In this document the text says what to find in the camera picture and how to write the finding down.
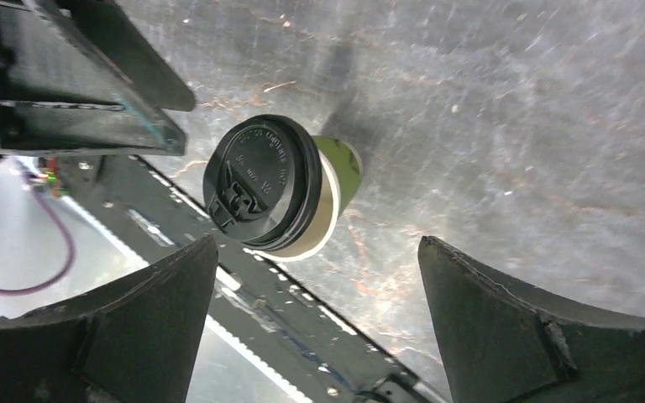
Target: metal surface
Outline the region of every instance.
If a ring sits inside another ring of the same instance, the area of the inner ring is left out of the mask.
[[[645,316],[645,2],[120,3],[199,99],[171,114],[186,158],[151,159],[192,195],[255,114],[359,149],[367,176],[333,239],[288,267],[439,389],[422,233]]]
[[[13,174],[0,164],[0,286],[23,287],[47,278],[65,256],[59,234]],[[0,296],[0,315],[17,317],[116,280],[146,263],[116,249],[80,213],[51,202],[73,233],[77,259],[72,272],[53,287],[30,296]],[[293,402],[211,318],[207,319],[189,388],[189,403]]]

